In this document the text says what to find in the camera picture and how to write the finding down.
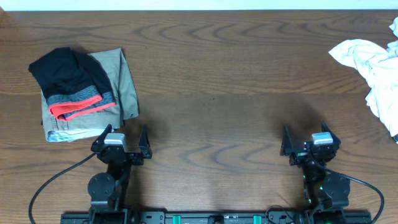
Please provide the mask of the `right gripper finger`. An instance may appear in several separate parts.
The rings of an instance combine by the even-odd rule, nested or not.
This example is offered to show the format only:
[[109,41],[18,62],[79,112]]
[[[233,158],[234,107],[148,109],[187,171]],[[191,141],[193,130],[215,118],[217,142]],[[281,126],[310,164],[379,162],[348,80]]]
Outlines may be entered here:
[[292,146],[292,141],[290,138],[289,130],[288,130],[287,126],[284,126],[281,149],[282,150],[290,150],[291,148],[293,148],[293,146]]
[[328,133],[330,133],[330,136],[331,136],[332,139],[333,139],[333,144],[338,144],[338,145],[341,144],[340,139],[339,139],[339,138],[333,133],[333,131],[328,127],[328,125],[326,124],[326,122],[322,121],[321,129],[322,129],[323,132],[328,132]]

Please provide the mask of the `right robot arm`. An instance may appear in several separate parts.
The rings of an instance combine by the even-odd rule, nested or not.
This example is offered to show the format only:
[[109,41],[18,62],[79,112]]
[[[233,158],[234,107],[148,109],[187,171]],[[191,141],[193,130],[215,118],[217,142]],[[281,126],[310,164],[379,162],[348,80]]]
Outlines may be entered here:
[[321,127],[322,131],[302,147],[295,147],[287,127],[283,128],[280,155],[289,157],[289,164],[302,170],[304,197],[309,202],[308,208],[292,217],[294,223],[343,221],[343,209],[349,205],[350,180],[326,169],[341,141],[326,123]]

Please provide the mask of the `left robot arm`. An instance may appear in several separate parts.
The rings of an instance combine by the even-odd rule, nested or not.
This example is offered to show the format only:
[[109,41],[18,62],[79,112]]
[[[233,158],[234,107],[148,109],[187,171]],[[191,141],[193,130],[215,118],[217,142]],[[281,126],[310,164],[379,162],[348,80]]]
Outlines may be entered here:
[[152,149],[144,126],[139,138],[139,151],[127,152],[123,133],[112,132],[109,124],[91,145],[91,151],[108,166],[106,172],[94,175],[88,183],[91,196],[90,223],[139,223],[137,212],[126,208],[124,201],[132,166],[142,166],[152,158]]

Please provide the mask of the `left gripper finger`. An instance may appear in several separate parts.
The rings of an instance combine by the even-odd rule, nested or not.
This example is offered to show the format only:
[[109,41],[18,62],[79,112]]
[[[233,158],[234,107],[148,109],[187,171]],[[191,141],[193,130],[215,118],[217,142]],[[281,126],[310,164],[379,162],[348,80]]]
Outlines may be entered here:
[[147,126],[142,127],[141,136],[139,139],[139,149],[142,154],[152,154],[152,149],[147,135]]
[[107,127],[104,129],[104,131],[96,138],[96,140],[92,143],[92,146],[100,146],[104,144],[104,139],[107,136],[107,134],[112,132],[112,125],[108,124]]

